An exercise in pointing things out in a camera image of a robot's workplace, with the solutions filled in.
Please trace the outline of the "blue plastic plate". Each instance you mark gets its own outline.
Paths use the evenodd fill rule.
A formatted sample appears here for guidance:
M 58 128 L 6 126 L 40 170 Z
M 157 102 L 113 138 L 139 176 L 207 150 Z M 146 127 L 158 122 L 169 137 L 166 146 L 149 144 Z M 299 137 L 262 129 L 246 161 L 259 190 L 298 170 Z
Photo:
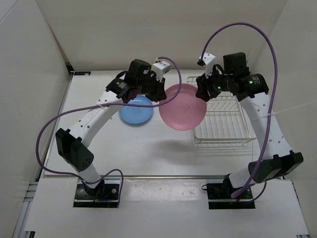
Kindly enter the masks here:
M 138 95 L 135 99 L 130 100 L 128 103 L 141 106 L 153 105 L 152 101 L 144 95 Z M 128 125 L 141 126 L 151 119 L 153 113 L 153 108 L 125 106 L 119 111 L 119 116 Z

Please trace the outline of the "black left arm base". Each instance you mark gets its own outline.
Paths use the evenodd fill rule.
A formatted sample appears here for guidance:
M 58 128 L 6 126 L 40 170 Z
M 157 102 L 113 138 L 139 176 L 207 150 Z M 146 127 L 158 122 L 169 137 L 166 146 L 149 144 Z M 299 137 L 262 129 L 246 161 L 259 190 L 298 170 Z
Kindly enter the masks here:
M 119 179 L 105 179 L 93 189 L 79 182 L 74 194 L 73 207 L 118 208 L 120 189 Z

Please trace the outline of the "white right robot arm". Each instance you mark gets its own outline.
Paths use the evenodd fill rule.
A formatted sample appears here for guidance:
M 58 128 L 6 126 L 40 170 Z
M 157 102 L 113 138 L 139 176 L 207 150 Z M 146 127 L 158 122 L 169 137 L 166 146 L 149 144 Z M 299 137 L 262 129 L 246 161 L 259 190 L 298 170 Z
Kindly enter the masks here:
M 223 57 L 224 66 L 214 63 L 215 56 L 203 53 L 197 62 L 204 67 L 203 75 L 196 79 L 197 98 L 209 101 L 221 92 L 229 92 L 237 98 L 250 120 L 258 144 L 258 161 L 250 162 L 238 172 L 228 174 L 223 179 L 223 194 L 237 198 L 243 191 L 256 183 L 283 177 L 295 170 L 304 158 L 294 152 L 285 139 L 278 121 L 272 113 L 272 93 L 264 77 L 250 74 L 244 53 L 234 53 Z

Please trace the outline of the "pink plastic plate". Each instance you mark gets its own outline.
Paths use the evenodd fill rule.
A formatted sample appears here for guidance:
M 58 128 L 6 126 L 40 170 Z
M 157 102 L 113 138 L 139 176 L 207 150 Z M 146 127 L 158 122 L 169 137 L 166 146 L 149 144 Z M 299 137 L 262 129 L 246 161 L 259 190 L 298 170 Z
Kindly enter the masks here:
M 179 94 L 176 94 L 179 85 L 175 84 L 166 89 L 167 99 L 176 98 L 167 104 L 161 101 L 159 114 L 163 122 L 169 127 L 187 131 L 197 127 L 205 118 L 207 103 L 196 97 L 197 87 L 190 84 L 182 84 Z

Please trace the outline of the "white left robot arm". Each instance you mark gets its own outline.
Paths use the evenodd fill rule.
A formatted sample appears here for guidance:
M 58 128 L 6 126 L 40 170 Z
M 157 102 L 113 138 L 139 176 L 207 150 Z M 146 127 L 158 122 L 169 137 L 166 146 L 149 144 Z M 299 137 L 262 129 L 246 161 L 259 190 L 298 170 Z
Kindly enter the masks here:
M 134 59 L 127 71 L 119 73 L 106 86 L 95 109 L 88 110 L 69 129 L 60 128 L 56 132 L 58 154 L 84 180 L 84 190 L 93 199 L 102 197 L 105 182 L 93 165 L 94 155 L 88 149 L 91 141 L 123 104 L 137 95 L 144 95 L 152 102 L 165 100 L 164 75 L 170 69 L 170 64 L 162 60 L 149 64 Z

